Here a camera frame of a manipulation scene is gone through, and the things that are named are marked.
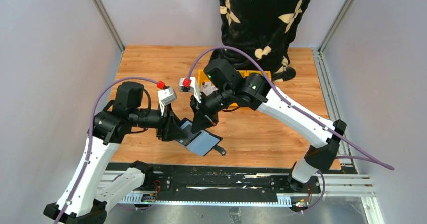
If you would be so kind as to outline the black card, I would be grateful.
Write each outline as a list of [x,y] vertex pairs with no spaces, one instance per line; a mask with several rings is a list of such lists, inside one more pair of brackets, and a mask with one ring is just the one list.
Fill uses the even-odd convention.
[[192,122],[188,119],[183,119],[180,123],[180,128],[184,132],[191,134],[192,133]]

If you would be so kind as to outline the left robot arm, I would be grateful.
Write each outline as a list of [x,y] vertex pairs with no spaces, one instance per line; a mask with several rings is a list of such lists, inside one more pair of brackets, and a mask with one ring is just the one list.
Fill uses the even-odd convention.
[[46,205],[43,212],[46,217],[55,223],[104,223],[108,213],[131,191],[157,186],[153,167],[135,161],[112,183],[98,188],[111,158],[133,128],[154,129],[161,141],[187,137],[171,107],[177,99],[176,93],[163,81],[155,81],[158,108],[141,108],[146,93],[144,80],[143,77],[116,80],[115,99],[102,111],[93,105],[82,157],[63,195],[57,202]]

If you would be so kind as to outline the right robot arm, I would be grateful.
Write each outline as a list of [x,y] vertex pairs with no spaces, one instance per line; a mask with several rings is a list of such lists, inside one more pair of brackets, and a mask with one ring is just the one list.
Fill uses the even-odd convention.
[[193,92],[192,132],[216,126],[218,113],[236,103],[279,120],[310,144],[305,155],[292,166],[286,187],[301,191],[312,175],[330,169],[338,154],[340,136],[347,128],[344,121],[331,121],[312,113],[271,84],[269,78],[259,73],[243,77],[224,59],[214,60],[203,71],[216,87],[209,95],[200,90],[194,77],[182,79],[182,90]]

